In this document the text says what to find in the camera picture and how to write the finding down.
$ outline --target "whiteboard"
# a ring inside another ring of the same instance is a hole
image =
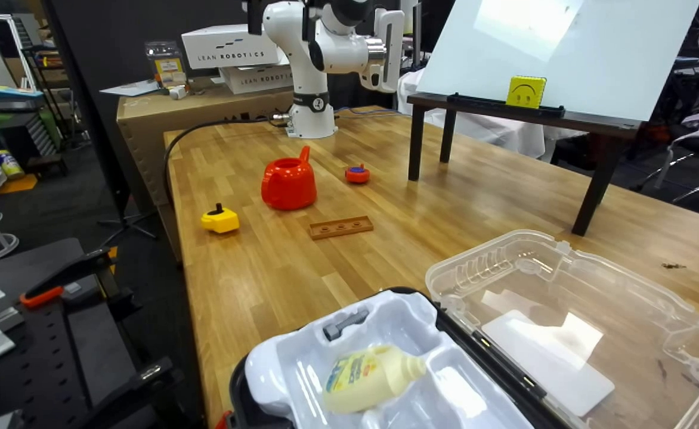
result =
[[[506,100],[543,77],[541,106],[647,121],[699,0],[459,0],[420,94]]]

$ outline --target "yellow sticker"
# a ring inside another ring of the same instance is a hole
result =
[[[513,77],[506,106],[540,109],[543,97],[543,77]]]

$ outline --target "white cloth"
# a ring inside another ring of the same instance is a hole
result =
[[[413,115],[413,106],[405,97],[414,94],[420,77],[422,72],[410,72],[399,78],[396,109],[401,115]],[[424,121],[438,129],[444,129],[444,118],[445,118],[444,109],[424,112]],[[453,129],[455,133],[470,137],[475,141],[484,141],[513,153],[522,153],[526,158],[541,158],[541,159],[548,159],[553,154],[556,141],[583,137],[579,131],[569,131],[569,129],[513,121],[513,120],[486,118],[486,115],[466,115],[466,112],[459,112]]]

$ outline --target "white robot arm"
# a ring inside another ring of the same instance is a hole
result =
[[[374,9],[379,38],[357,35],[355,27],[373,9],[370,0],[286,0],[265,8],[263,32],[283,51],[294,70],[289,137],[324,138],[333,133],[326,75],[357,75],[370,91],[396,91],[402,13]]]

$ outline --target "red cup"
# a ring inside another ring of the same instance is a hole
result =
[[[268,165],[260,184],[260,197],[272,210],[301,210],[317,201],[314,171],[309,169],[309,147],[301,158],[280,158]]]

